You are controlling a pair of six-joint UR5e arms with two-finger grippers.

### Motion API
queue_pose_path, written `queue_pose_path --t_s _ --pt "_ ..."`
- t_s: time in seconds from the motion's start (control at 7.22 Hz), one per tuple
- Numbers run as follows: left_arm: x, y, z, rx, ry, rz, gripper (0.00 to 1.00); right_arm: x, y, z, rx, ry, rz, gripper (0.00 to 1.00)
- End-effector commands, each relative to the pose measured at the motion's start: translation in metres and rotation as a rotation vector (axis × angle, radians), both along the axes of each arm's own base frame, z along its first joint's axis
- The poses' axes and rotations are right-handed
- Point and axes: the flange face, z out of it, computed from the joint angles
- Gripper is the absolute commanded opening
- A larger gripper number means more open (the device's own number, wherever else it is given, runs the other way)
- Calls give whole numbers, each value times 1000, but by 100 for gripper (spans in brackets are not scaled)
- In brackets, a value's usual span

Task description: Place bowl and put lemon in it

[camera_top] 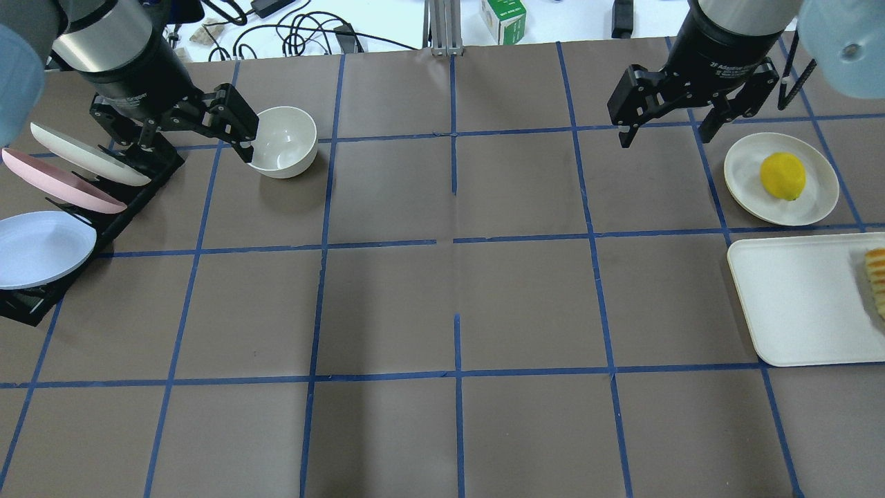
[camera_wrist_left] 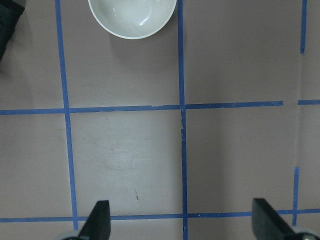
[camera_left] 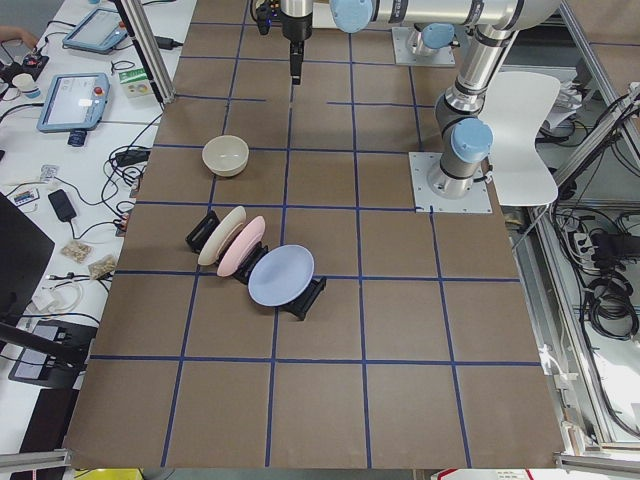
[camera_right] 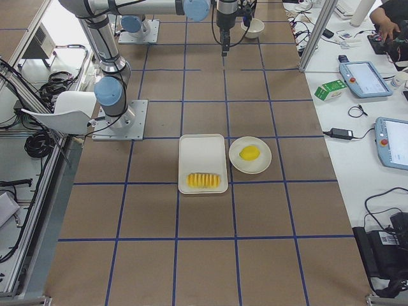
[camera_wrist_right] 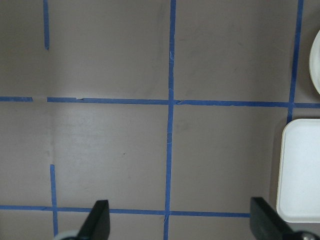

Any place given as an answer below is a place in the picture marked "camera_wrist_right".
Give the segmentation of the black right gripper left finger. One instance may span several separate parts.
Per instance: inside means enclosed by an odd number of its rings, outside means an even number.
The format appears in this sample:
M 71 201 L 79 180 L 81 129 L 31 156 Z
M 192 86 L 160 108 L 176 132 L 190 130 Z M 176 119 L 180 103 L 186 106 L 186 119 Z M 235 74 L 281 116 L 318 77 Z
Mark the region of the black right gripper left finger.
M 85 219 L 77 240 L 107 240 L 110 236 L 110 208 L 108 200 L 98 200 Z

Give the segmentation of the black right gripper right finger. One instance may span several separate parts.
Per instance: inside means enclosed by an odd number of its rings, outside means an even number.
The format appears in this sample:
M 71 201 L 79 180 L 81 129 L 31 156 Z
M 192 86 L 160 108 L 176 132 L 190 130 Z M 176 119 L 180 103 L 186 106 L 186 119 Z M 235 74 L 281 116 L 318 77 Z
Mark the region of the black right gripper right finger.
M 250 230 L 256 240 L 291 240 L 295 235 L 262 197 L 250 199 Z

